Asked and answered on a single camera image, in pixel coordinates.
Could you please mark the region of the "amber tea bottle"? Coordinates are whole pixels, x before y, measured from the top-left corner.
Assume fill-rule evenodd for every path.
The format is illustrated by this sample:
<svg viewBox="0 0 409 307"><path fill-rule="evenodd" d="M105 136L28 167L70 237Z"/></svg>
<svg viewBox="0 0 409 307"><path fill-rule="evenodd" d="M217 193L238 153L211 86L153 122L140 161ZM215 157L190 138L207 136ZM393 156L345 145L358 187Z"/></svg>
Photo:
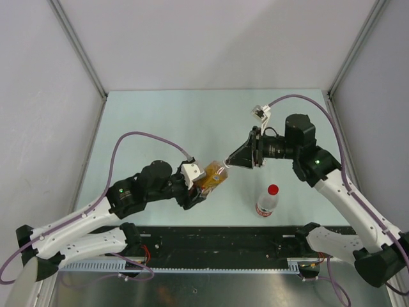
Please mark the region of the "amber tea bottle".
<svg viewBox="0 0 409 307"><path fill-rule="evenodd" d="M207 197L228 178L228 169L224 161L212 161L207 165L204 169L205 176L196 182L196 186L200 188L201 197Z"/></svg>

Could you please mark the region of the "white tea bottle cap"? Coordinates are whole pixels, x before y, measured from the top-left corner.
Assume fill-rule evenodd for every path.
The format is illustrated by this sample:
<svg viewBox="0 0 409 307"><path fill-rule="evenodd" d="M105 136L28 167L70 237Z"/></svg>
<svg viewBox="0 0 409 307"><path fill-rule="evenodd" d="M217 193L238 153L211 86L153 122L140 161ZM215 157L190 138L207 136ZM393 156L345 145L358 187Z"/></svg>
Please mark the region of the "white tea bottle cap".
<svg viewBox="0 0 409 307"><path fill-rule="evenodd" d="M230 165L230 163L229 163L228 158L223 160L223 164L224 164L224 167L227 168L227 169L230 169L232 167L232 165Z"/></svg>

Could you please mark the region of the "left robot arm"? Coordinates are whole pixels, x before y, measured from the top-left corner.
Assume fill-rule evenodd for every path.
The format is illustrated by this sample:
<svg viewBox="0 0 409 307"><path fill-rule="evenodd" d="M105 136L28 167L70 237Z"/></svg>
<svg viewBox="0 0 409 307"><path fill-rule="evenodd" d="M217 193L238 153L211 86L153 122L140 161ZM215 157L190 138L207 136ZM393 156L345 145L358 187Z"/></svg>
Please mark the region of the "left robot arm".
<svg viewBox="0 0 409 307"><path fill-rule="evenodd" d="M26 224L17 228L22 263L37 259L36 280L41 281L70 262L108 253L135 255L141 248L136 226L113 224L142 212L154 201L175 199L183 209L192 208L205 200L198 181L207 174L196 161L182 162L176 171L165 161L153 161L56 222L38 228Z"/></svg>

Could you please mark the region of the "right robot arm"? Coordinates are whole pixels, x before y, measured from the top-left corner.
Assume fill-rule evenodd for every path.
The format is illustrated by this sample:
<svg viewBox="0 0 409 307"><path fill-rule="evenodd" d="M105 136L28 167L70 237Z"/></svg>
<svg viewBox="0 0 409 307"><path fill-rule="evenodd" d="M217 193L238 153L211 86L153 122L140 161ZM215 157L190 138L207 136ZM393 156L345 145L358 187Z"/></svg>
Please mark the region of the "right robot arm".
<svg viewBox="0 0 409 307"><path fill-rule="evenodd" d="M315 126L304 114L289 115L284 135L268 136L253 127L247 141L227 164L247 169L265 159L289 159L297 178L324 196L347 220L354 235L341 235L309 223L296 234L295 250L301 256L315 251L354 266L373 287L386 285L408 262L408 234L388 222L344 174L336 158L316 144Z"/></svg>

